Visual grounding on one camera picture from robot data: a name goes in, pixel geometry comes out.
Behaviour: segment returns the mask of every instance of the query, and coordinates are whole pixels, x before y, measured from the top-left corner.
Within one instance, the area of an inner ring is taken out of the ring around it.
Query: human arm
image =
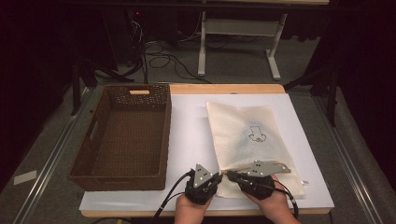
[[[176,201],[175,224],[200,224],[211,201],[212,198],[205,205],[199,205],[190,202],[184,194],[180,195]]]
[[[277,189],[283,189],[283,187],[275,181],[275,187]],[[262,213],[272,220],[275,224],[300,224],[300,222],[291,213],[286,195],[284,193],[275,191],[271,197],[264,200],[259,200],[247,193],[245,195],[257,204]]]

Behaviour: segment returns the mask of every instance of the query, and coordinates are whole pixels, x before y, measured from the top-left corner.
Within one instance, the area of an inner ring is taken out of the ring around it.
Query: wicker basket
[[[69,178],[87,191],[165,188],[168,85],[105,86]]]

